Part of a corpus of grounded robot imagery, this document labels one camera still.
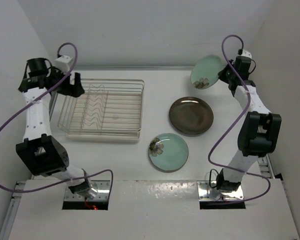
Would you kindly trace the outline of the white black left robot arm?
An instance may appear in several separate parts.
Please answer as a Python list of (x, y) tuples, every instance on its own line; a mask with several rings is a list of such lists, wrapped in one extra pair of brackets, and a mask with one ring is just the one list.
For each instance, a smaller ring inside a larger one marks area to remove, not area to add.
[(34, 176), (65, 180), (72, 194), (92, 200), (98, 191), (87, 178), (87, 172), (70, 164), (67, 150), (52, 136), (50, 126), (51, 93), (41, 99), (40, 95), (51, 89), (70, 70), (73, 59), (59, 56), (55, 65), (47, 66), (45, 58), (32, 58), (26, 63), (25, 75), (18, 90), (26, 104), (26, 128), (23, 141), (15, 146), (17, 155)]

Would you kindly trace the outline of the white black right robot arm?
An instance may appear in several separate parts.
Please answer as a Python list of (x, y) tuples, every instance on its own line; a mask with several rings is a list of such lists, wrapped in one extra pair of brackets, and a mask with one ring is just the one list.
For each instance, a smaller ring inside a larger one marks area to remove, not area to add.
[(244, 174), (259, 158), (274, 152), (278, 141), (282, 118), (265, 107), (255, 83), (248, 79), (252, 62), (249, 55), (239, 55), (218, 73), (244, 110), (245, 117), (238, 134), (238, 150), (228, 164), (230, 168), (222, 168), (216, 178), (216, 189), (222, 192), (237, 191)]

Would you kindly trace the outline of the small green floral plate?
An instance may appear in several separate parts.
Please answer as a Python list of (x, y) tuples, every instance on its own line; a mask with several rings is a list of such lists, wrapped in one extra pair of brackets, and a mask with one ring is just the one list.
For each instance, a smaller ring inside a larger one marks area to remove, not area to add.
[(223, 64), (219, 56), (208, 55), (197, 62), (190, 74), (190, 82), (197, 90), (213, 86), (219, 79)]

